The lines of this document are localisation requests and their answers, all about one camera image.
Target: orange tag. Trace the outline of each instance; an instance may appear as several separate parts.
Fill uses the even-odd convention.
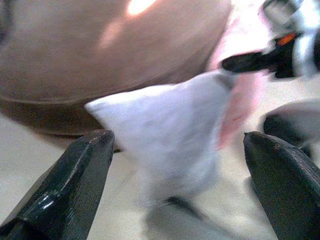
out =
[[[281,39],[278,41],[278,45],[279,45],[279,46],[284,46],[284,45],[286,45],[287,43],[289,43],[292,39],[294,39],[295,37],[296,37],[296,34],[290,33],[290,34],[284,36],[283,38],[281,38]]]

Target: brown pouf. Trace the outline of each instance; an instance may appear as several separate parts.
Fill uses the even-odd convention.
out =
[[[201,73],[230,11],[230,0],[16,0],[0,111],[40,133],[101,128],[85,103]]]

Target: white floor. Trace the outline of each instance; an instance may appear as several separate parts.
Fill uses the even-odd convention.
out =
[[[311,81],[270,82],[259,110],[243,127],[258,129],[261,117],[285,103],[320,97],[320,78]],[[222,178],[195,202],[210,218],[246,239],[275,240],[268,220],[247,184],[243,134],[221,152]],[[36,179],[64,152],[66,142],[40,137],[0,116],[0,222],[11,212]],[[135,206],[135,166],[116,153],[88,239],[147,239],[146,212]]]

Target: white fabric bag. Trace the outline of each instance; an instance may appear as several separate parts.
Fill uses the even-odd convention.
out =
[[[212,186],[219,173],[215,146],[234,80],[213,71],[86,104],[139,164],[137,187],[144,206]]]

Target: pink fabric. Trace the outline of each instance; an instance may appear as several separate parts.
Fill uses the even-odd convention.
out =
[[[262,19],[260,7],[264,1],[253,1],[226,30],[217,49],[212,54],[207,70],[220,68],[220,62],[232,55],[264,49],[270,39],[270,31]],[[244,73],[237,77],[231,100],[225,113],[218,149],[231,142],[245,120],[256,110],[264,94],[267,77],[263,72]]]

